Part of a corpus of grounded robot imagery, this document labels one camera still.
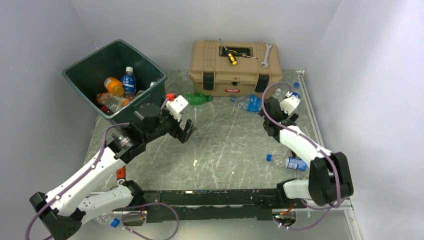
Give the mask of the clear bottle white cap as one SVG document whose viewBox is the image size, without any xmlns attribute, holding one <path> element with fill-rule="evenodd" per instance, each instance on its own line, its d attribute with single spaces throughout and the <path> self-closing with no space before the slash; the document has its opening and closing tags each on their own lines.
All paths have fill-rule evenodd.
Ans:
<svg viewBox="0 0 424 240">
<path fill-rule="evenodd" d="M 272 97 L 281 102 L 285 99 L 286 95 L 280 88 L 276 88 L 272 93 Z"/>
</svg>

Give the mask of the crushed blue label bottle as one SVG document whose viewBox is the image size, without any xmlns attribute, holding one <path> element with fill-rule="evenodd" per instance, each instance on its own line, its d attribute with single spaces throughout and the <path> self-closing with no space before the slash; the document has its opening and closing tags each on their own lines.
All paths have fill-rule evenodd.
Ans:
<svg viewBox="0 0 424 240">
<path fill-rule="evenodd" d="M 230 101 L 247 112 L 258 113 L 262 109 L 262 100 L 253 94 L 240 97 L 231 96 Z"/>
</svg>

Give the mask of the crushed Pepsi bottle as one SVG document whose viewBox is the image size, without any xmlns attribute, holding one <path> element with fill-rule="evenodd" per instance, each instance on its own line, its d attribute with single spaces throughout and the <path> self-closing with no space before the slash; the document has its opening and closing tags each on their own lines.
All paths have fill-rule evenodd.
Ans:
<svg viewBox="0 0 424 240">
<path fill-rule="evenodd" d="M 283 166 L 287 169 L 305 172 L 307 170 L 307 164 L 298 157 L 282 157 L 278 155 L 267 154 L 266 161 L 274 162 L 278 166 Z"/>
</svg>

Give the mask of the blue label water bottle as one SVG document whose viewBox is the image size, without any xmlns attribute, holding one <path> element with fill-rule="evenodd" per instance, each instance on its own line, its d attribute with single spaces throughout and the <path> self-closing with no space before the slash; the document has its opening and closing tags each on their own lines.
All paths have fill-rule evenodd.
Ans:
<svg viewBox="0 0 424 240">
<path fill-rule="evenodd" d="M 134 69 L 131 66 L 125 68 L 125 74 L 121 77 L 121 83 L 126 97 L 133 97 L 136 94 L 137 80 L 134 76 Z"/>
</svg>

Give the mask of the clear bottle orange label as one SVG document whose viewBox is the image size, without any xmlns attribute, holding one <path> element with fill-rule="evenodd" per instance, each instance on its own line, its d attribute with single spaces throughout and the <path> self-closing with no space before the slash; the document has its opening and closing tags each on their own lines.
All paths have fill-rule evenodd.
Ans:
<svg viewBox="0 0 424 240">
<path fill-rule="evenodd" d="M 112 94 L 110 92 L 98 94 L 96 100 L 100 105 L 106 106 L 113 113 L 119 112 L 122 108 L 131 102 L 129 99 Z"/>
</svg>

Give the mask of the orange juice bottle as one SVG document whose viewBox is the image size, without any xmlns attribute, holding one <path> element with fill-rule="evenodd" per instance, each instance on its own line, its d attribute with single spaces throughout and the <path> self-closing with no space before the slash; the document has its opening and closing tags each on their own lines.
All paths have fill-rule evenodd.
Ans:
<svg viewBox="0 0 424 240">
<path fill-rule="evenodd" d="M 125 92 L 122 82 L 115 77 L 106 78 L 103 85 L 109 93 L 117 96 L 122 96 Z"/>
</svg>

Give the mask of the dark green plastic bin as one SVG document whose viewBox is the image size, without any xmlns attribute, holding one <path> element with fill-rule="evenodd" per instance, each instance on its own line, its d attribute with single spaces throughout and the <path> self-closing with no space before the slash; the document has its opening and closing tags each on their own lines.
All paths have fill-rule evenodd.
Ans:
<svg viewBox="0 0 424 240">
<path fill-rule="evenodd" d="M 127 42 L 118 39 L 63 70 L 69 84 L 107 121 L 131 120 L 144 103 L 161 105 L 167 74 Z"/>
</svg>

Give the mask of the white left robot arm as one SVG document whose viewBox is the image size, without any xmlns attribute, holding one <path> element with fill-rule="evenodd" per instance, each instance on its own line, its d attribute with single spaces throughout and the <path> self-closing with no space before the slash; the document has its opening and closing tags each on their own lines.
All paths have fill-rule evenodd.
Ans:
<svg viewBox="0 0 424 240">
<path fill-rule="evenodd" d="M 112 136 L 103 136 L 97 155 L 80 170 L 53 190 L 37 192 L 30 198 L 36 211 L 34 219 L 42 221 L 51 238 L 66 240 L 103 213 L 119 208 L 139 209 L 145 201 L 144 191 L 132 180 L 93 197 L 89 194 L 100 181 L 143 153 L 148 143 L 164 135 L 185 143 L 195 131 L 191 120 L 180 127 L 187 106 L 181 96 L 166 99 L 161 106 L 142 104 L 130 122 L 115 124 Z"/>
</svg>

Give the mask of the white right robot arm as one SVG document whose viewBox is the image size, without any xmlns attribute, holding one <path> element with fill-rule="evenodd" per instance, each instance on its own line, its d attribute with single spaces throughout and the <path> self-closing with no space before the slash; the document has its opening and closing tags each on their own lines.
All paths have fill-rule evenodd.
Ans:
<svg viewBox="0 0 424 240">
<path fill-rule="evenodd" d="M 297 115 L 288 115 L 277 99 L 261 101 L 259 116 L 268 136 L 296 153 L 309 168 L 306 180 L 289 179 L 276 185 L 276 203 L 289 207 L 295 199 L 312 200 L 318 206 L 339 205 L 354 194 L 347 156 L 332 152 L 313 141 L 296 125 Z"/>
</svg>

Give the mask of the blue label bottle far right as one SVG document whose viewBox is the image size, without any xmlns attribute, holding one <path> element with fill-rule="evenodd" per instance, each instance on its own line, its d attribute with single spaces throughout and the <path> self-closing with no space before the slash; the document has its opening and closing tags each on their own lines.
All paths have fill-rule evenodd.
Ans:
<svg viewBox="0 0 424 240">
<path fill-rule="evenodd" d="M 292 91 L 292 94 L 294 96 L 296 96 L 298 99 L 301 99 L 301 95 L 300 95 L 300 93 L 301 93 L 301 86 L 300 86 L 300 83 L 299 82 L 295 82 L 293 84 L 292 90 L 293 90 Z"/>
</svg>

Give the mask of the silver open-end wrench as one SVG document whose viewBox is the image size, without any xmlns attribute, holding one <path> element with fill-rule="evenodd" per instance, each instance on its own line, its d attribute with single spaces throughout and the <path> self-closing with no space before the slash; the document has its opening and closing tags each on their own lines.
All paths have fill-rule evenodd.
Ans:
<svg viewBox="0 0 424 240">
<path fill-rule="evenodd" d="M 273 47 L 273 45 L 271 43 L 266 43 L 265 47 L 266 49 L 265 49 L 264 58 L 263 58 L 263 61 L 260 63 L 260 66 L 263 68 L 267 68 L 269 66 L 268 59 L 269 59 L 270 50 Z"/>
</svg>

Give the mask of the tan plastic toolbox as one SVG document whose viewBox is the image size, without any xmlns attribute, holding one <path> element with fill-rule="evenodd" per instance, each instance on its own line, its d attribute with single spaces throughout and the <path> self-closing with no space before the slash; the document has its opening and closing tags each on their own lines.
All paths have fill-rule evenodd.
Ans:
<svg viewBox="0 0 424 240">
<path fill-rule="evenodd" d="M 197 40 L 192 45 L 188 70 L 196 93 L 213 97 L 243 97 L 255 95 L 260 98 L 271 84 L 283 79 L 279 49 L 272 44 L 268 67 L 261 66 L 266 52 L 265 42 L 224 41 L 229 50 L 256 57 L 235 57 L 231 65 L 218 40 Z"/>
</svg>

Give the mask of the yellow black screwdriver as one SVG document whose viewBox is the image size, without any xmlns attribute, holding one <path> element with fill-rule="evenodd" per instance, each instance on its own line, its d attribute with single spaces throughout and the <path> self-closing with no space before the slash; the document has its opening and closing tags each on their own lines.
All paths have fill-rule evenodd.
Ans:
<svg viewBox="0 0 424 240">
<path fill-rule="evenodd" d="M 237 60 L 234 57 L 233 53 L 224 45 L 224 43 L 222 42 L 222 40 L 220 38 L 218 40 L 222 44 L 224 52 L 225 52 L 230 64 L 235 66 L 237 64 Z"/>
</svg>

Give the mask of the thin dark screwdriver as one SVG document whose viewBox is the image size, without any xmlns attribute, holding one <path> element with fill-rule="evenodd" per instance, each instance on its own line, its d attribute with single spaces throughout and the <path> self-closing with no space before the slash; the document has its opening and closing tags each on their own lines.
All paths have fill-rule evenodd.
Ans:
<svg viewBox="0 0 424 240">
<path fill-rule="evenodd" d="M 258 59 L 257 57 L 253 57 L 253 56 L 250 56 L 250 55 L 248 55 L 248 54 L 246 54 L 246 53 L 243 53 L 243 52 L 237 52 L 237 51 L 235 51 L 235 50 L 229 50 L 229 52 L 234 56 L 234 57 L 242 57 L 242 58 L 252 58 L 252 59 Z"/>
</svg>

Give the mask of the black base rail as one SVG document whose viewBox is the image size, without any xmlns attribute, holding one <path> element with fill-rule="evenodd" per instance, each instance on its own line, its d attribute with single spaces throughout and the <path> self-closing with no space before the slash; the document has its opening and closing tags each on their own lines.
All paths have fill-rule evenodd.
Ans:
<svg viewBox="0 0 424 240">
<path fill-rule="evenodd" d="M 305 208 L 299 199 L 282 198 L 277 188 L 247 188 L 146 190 L 142 200 L 118 210 L 145 214 L 148 223 L 162 223 L 176 219 L 268 221 L 279 213 Z"/>
</svg>

